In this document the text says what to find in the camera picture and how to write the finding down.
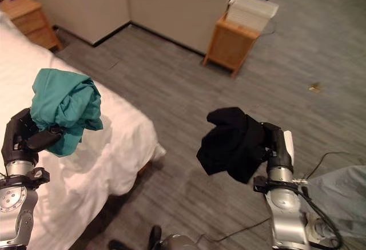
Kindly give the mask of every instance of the bed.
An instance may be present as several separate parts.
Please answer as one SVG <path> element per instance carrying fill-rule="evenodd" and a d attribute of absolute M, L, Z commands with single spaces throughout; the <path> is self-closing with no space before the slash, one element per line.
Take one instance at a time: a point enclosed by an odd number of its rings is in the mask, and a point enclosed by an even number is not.
<path fill-rule="evenodd" d="M 0 143 L 10 117 L 30 107 L 31 86 L 41 68 L 80 73 L 50 51 L 30 43 L 0 12 Z M 153 123 L 139 110 L 103 85 L 104 129 L 85 130 L 71 155 L 58 158 L 43 151 L 37 166 L 51 181 L 37 189 L 34 228 L 28 250 L 64 250 L 79 238 L 103 207 L 108 195 L 131 190 L 137 172 L 164 155 Z M 0 171 L 5 172 L 3 161 Z"/>

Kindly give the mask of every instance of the floor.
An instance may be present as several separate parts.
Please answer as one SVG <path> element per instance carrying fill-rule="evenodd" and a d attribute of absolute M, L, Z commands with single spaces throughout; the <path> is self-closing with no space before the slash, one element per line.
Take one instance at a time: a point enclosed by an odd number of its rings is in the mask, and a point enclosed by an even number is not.
<path fill-rule="evenodd" d="M 196 159 L 212 128 L 206 115 L 238 106 L 259 121 L 290 129 L 295 173 L 309 173 L 325 152 L 333 155 L 320 175 L 365 164 L 366 0 L 271 0 L 280 5 L 238 77 L 202 57 L 137 27 L 129 26 L 97 48 L 60 31 L 66 44 L 57 56 L 102 82 L 139 108 L 155 124 L 167 155 L 122 197 L 111 197 L 72 249 L 106 249 L 120 239 L 146 249 L 152 225 L 164 235 L 200 234 L 219 239 L 268 217 L 262 195 L 226 173 L 207 176 Z M 320 92 L 309 90 L 318 83 Z M 259 173 L 264 173 L 264 165 Z M 203 249 L 270 249 L 263 223 Z M 365 242 L 347 239 L 349 249 Z"/>

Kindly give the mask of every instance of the wooden drawer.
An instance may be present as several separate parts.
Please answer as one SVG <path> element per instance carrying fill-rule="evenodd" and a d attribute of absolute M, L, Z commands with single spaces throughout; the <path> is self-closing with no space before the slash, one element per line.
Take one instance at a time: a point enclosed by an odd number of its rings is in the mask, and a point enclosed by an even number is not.
<path fill-rule="evenodd" d="M 29 34 L 32 31 L 46 26 L 46 22 L 43 19 L 42 13 L 40 11 L 33 11 L 12 20 L 12 22 L 24 34 Z"/>
<path fill-rule="evenodd" d="M 253 40 L 227 28 L 217 26 L 215 41 L 209 57 L 226 62 L 227 67 L 236 69 L 242 64 L 252 46 Z"/>
<path fill-rule="evenodd" d="M 47 27 L 44 27 L 42 29 L 39 29 L 37 31 L 28 34 L 27 38 L 31 40 L 31 42 L 47 49 L 57 45 L 53 36 L 48 31 Z"/>

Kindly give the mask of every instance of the wall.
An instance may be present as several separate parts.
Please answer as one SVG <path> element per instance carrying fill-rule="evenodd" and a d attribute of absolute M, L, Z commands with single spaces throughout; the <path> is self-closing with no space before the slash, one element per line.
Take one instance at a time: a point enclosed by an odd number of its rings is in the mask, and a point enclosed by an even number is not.
<path fill-rule="evenodd" d="M 215 22 L 228 0 L 130 0 L 139 23 L 184 45 L 206 53 Z"/>
<path fill-rule="evenodd" d="M 128 0 L 39 0 L 52 24 L 95 43 L 130 21 Z"/>

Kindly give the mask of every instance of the nightstand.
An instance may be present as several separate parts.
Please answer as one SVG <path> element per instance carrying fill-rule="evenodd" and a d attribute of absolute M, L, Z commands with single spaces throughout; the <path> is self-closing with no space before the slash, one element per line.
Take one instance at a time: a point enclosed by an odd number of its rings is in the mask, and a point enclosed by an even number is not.
<path fill-rule="evenodd" d="M 260 32 L 225 20 L 226 15 L 216 22 L 211 43 L 203 65 L 208 61 L 218 63 L 233 71 L 235 77 Z"/>
<path fill-rule="evenodd" d="M 39 2 L 34 0 L 4 0 L 0 3 L 0 10 L 6 13 L 31 42 L 46 49 L 55 46 L 60 50 L 62 49 L 62 45 L 50 27 Z"/>

